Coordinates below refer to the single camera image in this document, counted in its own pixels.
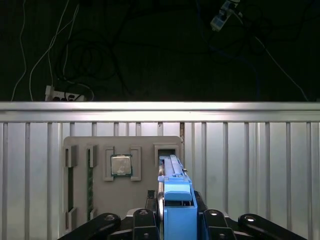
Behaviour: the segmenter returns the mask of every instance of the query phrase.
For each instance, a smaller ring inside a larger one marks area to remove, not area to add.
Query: cpu chip
[[[132,155],[120,154],[111,156],[111,175],[112,176],[131,176],[132,175]]]

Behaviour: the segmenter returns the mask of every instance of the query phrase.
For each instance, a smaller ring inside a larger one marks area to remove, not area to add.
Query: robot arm
[[[208,209],[179,159],[159,158],[158,191],[149,190],[144,208],[130,210],[121,220],[104,213],[60,240],[305,240],[255,214],[238,221]]]

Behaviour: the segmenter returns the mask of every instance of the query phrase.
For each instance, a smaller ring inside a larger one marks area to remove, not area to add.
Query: white connector
[[[74,94],[70,92],[64,91],[55,91],[55,87],[53,86],[46,86],[45,88],[45,101],[46,102],[67,102],[67,101],[74,101],[76,99],[77,102],[84,102],[86,101],[85,96],[79,94]]]
[[[225,23],[228,21],[228,19],[232,15],[233,9],[230,9],[230,5],[236,8],[239,3],[240,3],[240,0],[232,0],[232,1],[226,0],[224,2],[224,4],[222,5],[219,11],[219,14],[216,15],[210,22],[210,25],[213,31],[219,32],[223,28]]]

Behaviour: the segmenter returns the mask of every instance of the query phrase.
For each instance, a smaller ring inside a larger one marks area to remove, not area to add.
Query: white cable
[[[26,72],[27,72],[27,63],[26,63],[26,57],[25,57],[25,50],[24,50],[24,46],[22,44],[22,34],[24,32],[25,25],[26,25],[26,8],[25,8],[25,4],[26,4],[26,0],[24,0],[23,4],[22,4],[23,24],[22,24],[22,28],[21,28],[21,31],[20,31],[20,37],[19,37],[20,38],[20,47],[21,47],[22,57],[23,57],[24,71],[23,71],[21,77],[19,78],[19,80],[16,82],[14,88],[13,88],[13,93],[12,93],[12,96],[11,96],[11,102],[15,98],[16,89],[17,89],[18,84],[21,82],[21,80],[24,78],[24,76],[26,75]]]
[[[55,44],[55,42],[56,42],[57,35],[58,35],[59,29],[60,29],[60,26],[61,26],[61,22],[62,22],[62,19],[63,19],[65,13],[66,13],[68,4],[69,4],[69,0],[67,0],[67,2],[66,2],[66,4],[65,4],[65,7],[64,7],[64,10],[63,10],[63,12],[62,12],[62,15],[61,15],[61,18],[60,18],[58,27],[56,28],[55,36],[53,37],[53,41],[51,41],[51,43],[50,43],[49,51],[48,51],[48,61],[49,61],[49,69],[50,69],[51,86],[52,86],[52,87],[54,86],[54,76],[53,76],[53,74],[52,74],[52,67],[51,67],[51,61],[50,61],[50,50],[51,50],[51,48],[53,47],[53,45]]]
[[[242,25],[244,25],[244,22],[242,21],[241,17],[236,14],[234,11],[232,11],[233,15],[236,16],[236,18],[240,21],[240,23]],[[255,39],[261,44],[261,46],[265,49],[265,52],[270,56],[270,58],[272,59],[272,61],[278,66],[278,68],[288,77],[288,79],[291,80],[291,82],[293,82],[293,84],[301,91],[303,97],[305,98],[305,100],[307,100],[307,102],[309,102],[309,99],[307,98],[304,90],[293,80],[293,78],[288,74],[286,73],[286,71],[280,66],[280,64],[274,59],[274,57],[271,55],[271,53],[268,51],[268,49],[266,48],[266,46],[263,44],[263,42],[257,38],[256,36],[254,36]]]
[[[74,15],[73,15],[73,18],[74,18],[74,19],[76,18],[77,13],[78,13],[78,11],[77,11],[77,12],[74,12]],[[68,50],[69,50],[69,44],[68,44],[68,42],[69,42],[69,40],[70,40],[70,38],[71,38],[72,30],[73,30],[73,28],[74,28],[74,24],[75,24],[75,21],[72,22],[72,25],[71,25],[71,28],[70,28],[70,32],[69,32],[69,36],[68,36],[68,40],[67,40],[67,44],[66,44],[66,54],[65,54],[65,60],[64,60],[63,69],[62,69],[62,73],[63,73],[64,80],[67,80],[66,77],[65,77],[65,70],[66,70],[66,65],[67,65],[67,61],[68,61]],[[89,89],[90,92],[91,92],[91,95],[92,95],[92,98],[91,98],[90,101],[93,101],[93,100],[94,100],[94,98],[95,98],[95,93],[94,93],[94,91],[92,91],[92,89],[91,89],[90,87],[88,87],[87,85],[84,85],[84,84],[82,84],[82,83],[75,83],[75,82],[70,81],[70,80],[67,80],[67,83],[70,83],[70,84],[78,84],[78,85],[80,85],[80,86],[83,86],[83,87],[86,88],[86,89]]]
[[[68,7],[69,1],[70,1],[70,0],[67,0],[67,2],[66,2],[66,4],[65,4],[65,7],[64,7],[64,10],[63,10],[63,12],[62,12],[62,15],[61,15],[61,18],[60,18],[60,21],[59,21],[59,25],[58,25],[56,34],[55,34],[54,37],[52,38],[51,43],[50,43],[50,45],[49,45],[49,48],[48,48],[48,49],[45,51],[45,53],[40,57],[40,59],[35,63],[35,65],[33,66],[32,70],[31,70],[31,72],[30,72],[30,76],[29,76],[29,93],[30,93],[31,101],[34,100],[34,99],[33,99],[33,96],[32,96],[32,90],[31,90],[32,74],[33,74],[35,68],[37,67],[37,65],[38,65],[38,64],[41,62],[41,60],[45,57],[45,55],[46,55],[47,53],[49,53],[50,49],[52,48],[53,44],[54,44],[55,41],[56,41],[57,35],[61,32],[61,31],[59,31],[59,28],[60,28],[62,19],[63,19],[64,15],[65,15],[66,9],[67,9],[67,7]]]

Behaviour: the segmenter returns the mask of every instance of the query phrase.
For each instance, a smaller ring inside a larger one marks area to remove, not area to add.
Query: bolt
[[[112,221],[112,220],[115,219],[115,217],[113,215],[108,215],[104,219],[107,220],[107,221]]]
[[[148,214],[148,212],[147,212],[146,210],[144,210],[144,209],[143,209],[143,210],[141,210],[141,211],[140,211],[140,214],[141,214],[141,215],[147,215],[147,214]]]
[[[209,211],[209,213],[210,213],[212,216],[217,216],[217,215],[218,215],[218,212],[215,211],[215,210],[211,210],[211,211]]]
[[[254,222],[255,221],[255,218],[252,217],[252,216],[245,216],[244,219],[247,220],[248,222]]]

